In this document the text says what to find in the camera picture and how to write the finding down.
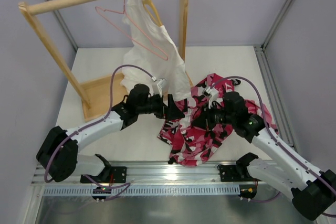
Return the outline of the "pink camouflage trousers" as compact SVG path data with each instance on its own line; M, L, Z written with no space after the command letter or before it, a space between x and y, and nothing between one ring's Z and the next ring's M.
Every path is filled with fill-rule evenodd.
M191 97L176 102L185 117L165 121L158 134L160 140L171 146L169 164L189 167L204 164L233 132L250 141L266 126L278 130L263 103L243 99L235 92L235 86L239 84L240 80L224 80L212 73L191 88ZM208 97L203 95L207 87L218 90L218 98L213 106L223 106L226 118L225 125L216 125L212 130L191 126L191 122L203 110L202 107L208 105Z

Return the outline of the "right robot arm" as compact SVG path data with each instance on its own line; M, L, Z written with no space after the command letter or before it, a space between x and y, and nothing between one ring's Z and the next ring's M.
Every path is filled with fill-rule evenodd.
M258 114L248 111L238 92L223 96L223 105L214 89L206 89L209 99L200 115L192 121L194 127L211 130L218 125L230 125L241 138L266 153L277 166L272 167L253 153L241 157L237 164L252 178L262 180L285 195L296 210L314 221L335 203L335 173L322 171L286 144Z

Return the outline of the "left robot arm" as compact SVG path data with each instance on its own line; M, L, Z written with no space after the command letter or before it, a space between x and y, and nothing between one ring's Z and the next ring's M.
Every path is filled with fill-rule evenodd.
M102 137L129 127L141 114L154 114L167 121L184 117L171 94L165 103L160 94L151 95L148 86L137 84L106 115L69 130L55 126L49 131L36 155L45 169L45 182L62 182L71 175L80 176L81 183L110 182L114 171L111 164L100 154L87 156L80 152Z

